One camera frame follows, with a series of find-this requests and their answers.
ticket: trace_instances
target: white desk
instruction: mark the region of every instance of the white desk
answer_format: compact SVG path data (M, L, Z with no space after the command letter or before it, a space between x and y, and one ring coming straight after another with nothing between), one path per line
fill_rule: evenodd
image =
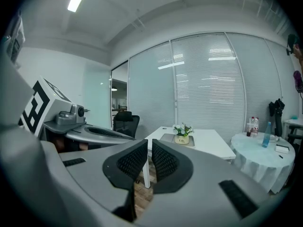
M288 125L294 125L294 126L300 126L303 128L303 119L289 119L284 121L284 127L283 127L283 133L282 133L282 138L286 138L286 133L287 133L287 126Z
M164 134L174 134L172 127L159 127L156 131L146 137L148 140L148 155L152 156L152 139L160 140ZM226 142L220 137L215 130L197 130L190 134L194 137L195 146L190 147L195 150L200 150L224 160L232 160L236 155ZM150 175L148 160L143 167L144 184L146 188L150 187Z

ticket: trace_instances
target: white table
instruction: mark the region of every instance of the white table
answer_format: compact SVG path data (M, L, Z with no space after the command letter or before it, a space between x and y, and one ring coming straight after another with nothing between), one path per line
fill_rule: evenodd
M300 126L303 128L303 119L289 119L284 121L284 127L283 127L283 132L282 132L282 138L286 138L286 133L287 133L287 126L288 125L294 125L294 126Z
M246 133L232 137L231 148L236 154L232 165L253 178L268 192L277 193L284 186L294 163L295 152L291 144L280 139L270 142L267 148L262 147L264 133L257 137L247 137ZM276 144L289 147L289 153L275 151Z
M195 146L190 147L195 150L200 150L224 160L232 160L236 158L234 152L226 144L226 142L220 137L220 135L215 130L197 130L194 129L194 133L190 135L193 136L195 141ZM152 156L152 140L160 140L164 134L174 134L172 127L159 127L156 131L146 137L148 140L148 155ZM146 188L150 187L150 175L148 160L143 167L144 184Z

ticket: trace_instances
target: black rubber pad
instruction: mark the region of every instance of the black rubber pad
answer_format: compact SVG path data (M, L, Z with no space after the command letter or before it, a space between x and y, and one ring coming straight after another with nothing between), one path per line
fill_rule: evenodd
M68 161L63 161L63 164L68 167L68 166L73 166L76 164L80 164L82 162L86 162L86 160L84 160L83 158L76 158L76 159L72 159L72 160L68 160Z
M220 182L219 186L242 218L245 218L258 209L233 180Z

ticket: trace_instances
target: blue bottle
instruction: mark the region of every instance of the blue bottle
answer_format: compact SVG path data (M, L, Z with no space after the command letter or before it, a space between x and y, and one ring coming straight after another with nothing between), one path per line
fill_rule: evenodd
M270 139L270 125L271 123L268 122L267 128L265 130L264 133L264 139L263 139L263 143L262 143L262 147L267 148L268 143L269 143L269 139Z

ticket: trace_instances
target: ceiling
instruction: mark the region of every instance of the ceiling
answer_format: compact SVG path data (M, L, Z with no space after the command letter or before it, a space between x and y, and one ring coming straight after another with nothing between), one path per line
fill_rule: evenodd
M148 21L210 4L253 13L282 36L293 30L274 0L82 0L75 13L67 10L69 1L28 0L24 4L25 46L62 50L109 65L116 44L132 31L144 30Z

